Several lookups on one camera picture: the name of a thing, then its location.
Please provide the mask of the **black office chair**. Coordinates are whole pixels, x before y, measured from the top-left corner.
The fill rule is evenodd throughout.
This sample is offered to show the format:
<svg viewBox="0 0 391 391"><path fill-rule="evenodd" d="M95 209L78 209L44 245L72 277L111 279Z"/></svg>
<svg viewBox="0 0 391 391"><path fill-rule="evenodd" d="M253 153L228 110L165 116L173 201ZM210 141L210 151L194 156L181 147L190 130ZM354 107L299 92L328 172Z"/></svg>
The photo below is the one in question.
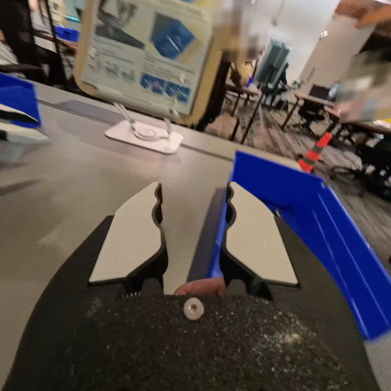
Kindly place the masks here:
<svg viewBox="0 0 391 391"><path fill-rule="evenodd" d="M294 127L307 136L313 136L314 133L311 129L311 125L325 119L324 108L324 104L304 99L303 104L298 110L300 120Z"/></svg>

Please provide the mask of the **orange traffic cone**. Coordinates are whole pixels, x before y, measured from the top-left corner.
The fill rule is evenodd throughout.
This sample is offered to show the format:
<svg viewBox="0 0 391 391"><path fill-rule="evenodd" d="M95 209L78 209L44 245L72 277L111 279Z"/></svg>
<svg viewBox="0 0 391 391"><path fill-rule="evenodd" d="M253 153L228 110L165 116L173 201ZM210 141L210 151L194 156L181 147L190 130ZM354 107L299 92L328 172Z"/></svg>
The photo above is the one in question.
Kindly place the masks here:
<svg viewBox="0 0 391 391"><path fill-rule="evenodd" d="M331 138L332 134L326 131L315 146L298 160L299 167L303 172L311 173L313 171L314 164L320 159L320 154L329 144Z"/></svg>

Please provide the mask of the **wooden instruction board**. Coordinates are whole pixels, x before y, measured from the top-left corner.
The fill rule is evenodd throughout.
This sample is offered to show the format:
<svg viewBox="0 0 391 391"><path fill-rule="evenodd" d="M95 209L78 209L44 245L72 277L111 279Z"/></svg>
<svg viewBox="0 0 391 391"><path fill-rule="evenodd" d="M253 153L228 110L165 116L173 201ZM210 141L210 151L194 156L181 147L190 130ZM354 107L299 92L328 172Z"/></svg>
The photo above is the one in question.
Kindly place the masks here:
<svg viewBox="0 0 391 391"><path fill-rule="evenodd" d="M85 1L74 79L97 99L198 123L222 52L214 37L219 1Z"/></svg>

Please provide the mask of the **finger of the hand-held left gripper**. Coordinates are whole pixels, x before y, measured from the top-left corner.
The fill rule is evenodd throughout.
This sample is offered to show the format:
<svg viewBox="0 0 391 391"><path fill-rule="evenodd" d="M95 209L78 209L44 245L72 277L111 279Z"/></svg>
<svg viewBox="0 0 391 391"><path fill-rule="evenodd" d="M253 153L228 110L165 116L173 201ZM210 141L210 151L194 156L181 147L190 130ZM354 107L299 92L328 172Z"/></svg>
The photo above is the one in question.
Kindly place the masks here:
<svg viewBox="0 0 391 391"><path fill-rule="evenodd" d="M0 119L13 124L20 122L22 125L36 125L36 119L32 116L4 104L0 104Z"/></svg>
<svg viewBox="0 0 391 391"><path fill-rule="evenodd" d="M0 123L0 140L15 144L46 144L51 140L36 129Z"/></svg>

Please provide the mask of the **person's right hand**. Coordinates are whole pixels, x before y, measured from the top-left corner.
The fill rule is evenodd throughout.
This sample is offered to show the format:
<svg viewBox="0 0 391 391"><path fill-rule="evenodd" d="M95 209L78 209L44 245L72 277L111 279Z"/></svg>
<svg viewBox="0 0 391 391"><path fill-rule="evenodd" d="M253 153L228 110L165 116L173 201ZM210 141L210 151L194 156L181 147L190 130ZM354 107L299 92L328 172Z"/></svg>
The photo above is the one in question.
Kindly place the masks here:
<svg viewBox="0 0 391 391"><path fill-rule="evenodd" d="M201 280L195 280L187 282L179 286L174 295L192 295L192 296L205 296L205 295L219 295L225 294L227 287L223 277L205 278Z"/></svg>

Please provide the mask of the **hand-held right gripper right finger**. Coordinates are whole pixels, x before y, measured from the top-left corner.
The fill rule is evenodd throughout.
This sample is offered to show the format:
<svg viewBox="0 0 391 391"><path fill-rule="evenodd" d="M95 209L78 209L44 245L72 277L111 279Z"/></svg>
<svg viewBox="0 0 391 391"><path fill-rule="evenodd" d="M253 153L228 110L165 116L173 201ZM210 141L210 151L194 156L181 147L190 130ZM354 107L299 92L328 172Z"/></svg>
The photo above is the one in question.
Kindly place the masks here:
<svg viewBox="0 0 391 391"><path fill-rule="evenodd" d="M237 182L227 184L226 205L219 267L227 289L249 294L254 286L299 288L277 216Z"/></svg>

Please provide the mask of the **wooden office table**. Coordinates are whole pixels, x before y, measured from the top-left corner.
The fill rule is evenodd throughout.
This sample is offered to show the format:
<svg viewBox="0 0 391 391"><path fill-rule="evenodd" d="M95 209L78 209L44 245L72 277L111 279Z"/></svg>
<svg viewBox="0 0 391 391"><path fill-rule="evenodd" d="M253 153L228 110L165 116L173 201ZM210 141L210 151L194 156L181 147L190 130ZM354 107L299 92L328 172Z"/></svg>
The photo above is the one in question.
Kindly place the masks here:
<svg viewBox="0 0 391 391"><path fill-rule="evenodd" d="M285 127L288 124L288 122L290 121L294 111L298 107L299 102L301 100L306 101L306 102L311 102L313 104L317 104L317 105L321 106L322 109L324 109L325 107L333 108L335 105L335 102L321 99L318 97L314 97L312 95L307 95L307 94L304 94L304 93L298 92L298 91L294 93L294 96L296 98L296 102L293 104L291 110L288 112L288 115L287 115L284 123L282 125L280 125L280 128L283 132L285 132Z"/></svg>
<svg viewBox="0 0 391 391"><path fill-rule="evenodd" d="M233 98L229 109L229 117L235 121L230 133L229 140L244 145L249 136L250 130L256 120L260 118L261 91L254 85L237 86L227 81L224 86L225 98Z"/></svg>

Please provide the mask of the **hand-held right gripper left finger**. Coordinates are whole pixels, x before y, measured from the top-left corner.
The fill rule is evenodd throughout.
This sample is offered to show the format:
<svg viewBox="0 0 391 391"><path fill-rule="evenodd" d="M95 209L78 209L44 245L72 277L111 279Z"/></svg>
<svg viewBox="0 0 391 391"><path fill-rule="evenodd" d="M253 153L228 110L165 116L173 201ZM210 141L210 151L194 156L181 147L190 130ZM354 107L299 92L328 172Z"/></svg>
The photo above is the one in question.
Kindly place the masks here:
<svg viewBox="0 0 391 391"><path fill-rule="evenodd" d="M129 294L138 294L147 280L155 280L164 291L169 257L161 226L162 203L162 184L153 182L115 212L90 285L123 283Z"/></svg>

